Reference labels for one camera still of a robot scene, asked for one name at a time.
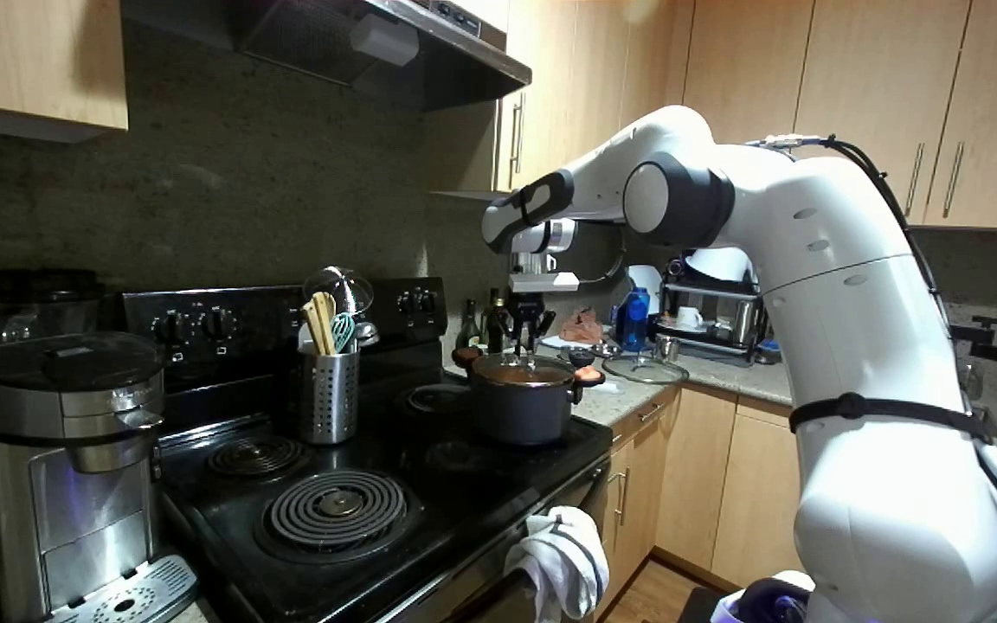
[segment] stove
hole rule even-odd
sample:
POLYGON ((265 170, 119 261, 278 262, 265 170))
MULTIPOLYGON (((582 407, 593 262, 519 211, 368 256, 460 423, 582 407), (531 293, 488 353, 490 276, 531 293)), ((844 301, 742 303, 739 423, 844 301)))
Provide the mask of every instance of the stove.
POLYGON ((122 299, 168 360, 164 536, 226 621, 469 621, 522 519, 584 505, 606 478, 602 425, 570 419, 560 443, 517 451, 479 435, 469 403, 411 407, 411 386, 443 383, 443 287, 373 291, 382 344, 359 353, 358 435, 339 446, 294 433, 300 287, 122 299))

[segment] utensil holder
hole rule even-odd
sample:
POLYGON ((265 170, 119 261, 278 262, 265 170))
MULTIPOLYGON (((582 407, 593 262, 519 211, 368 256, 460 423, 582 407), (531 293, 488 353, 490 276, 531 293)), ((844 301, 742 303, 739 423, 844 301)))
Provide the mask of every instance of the utensil holder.
POLYGON ((299 435, 334 446, 358 433, 359 353, 308 356, 299 386, 299 435))

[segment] microwave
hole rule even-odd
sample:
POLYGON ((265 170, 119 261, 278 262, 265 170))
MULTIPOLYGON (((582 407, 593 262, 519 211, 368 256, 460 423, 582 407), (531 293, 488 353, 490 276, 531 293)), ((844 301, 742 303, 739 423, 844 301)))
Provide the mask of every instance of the microwave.
POLYGON ((665 284, 655 333, 684 351, 747 360, 763 333, 763 299, 756 291, 665 284))

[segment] bottle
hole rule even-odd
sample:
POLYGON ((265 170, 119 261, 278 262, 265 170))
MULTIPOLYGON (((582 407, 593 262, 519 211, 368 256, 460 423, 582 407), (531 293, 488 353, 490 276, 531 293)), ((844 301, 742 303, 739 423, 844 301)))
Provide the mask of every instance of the bottle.
POLYGON ((623 353, 639 353, 649 335, 649 303, 652 293, 643 287, 629 291, 616 316, 616 344, 623 353))

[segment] range hood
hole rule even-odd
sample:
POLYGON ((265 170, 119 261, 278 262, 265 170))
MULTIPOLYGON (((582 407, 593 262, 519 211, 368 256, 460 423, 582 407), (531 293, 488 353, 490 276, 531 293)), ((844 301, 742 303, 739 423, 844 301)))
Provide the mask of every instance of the range hood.
POLYGON ((504 36, 449 0, 130 0, 138 24, 275 60, 419 111, 533 80, 504 36))

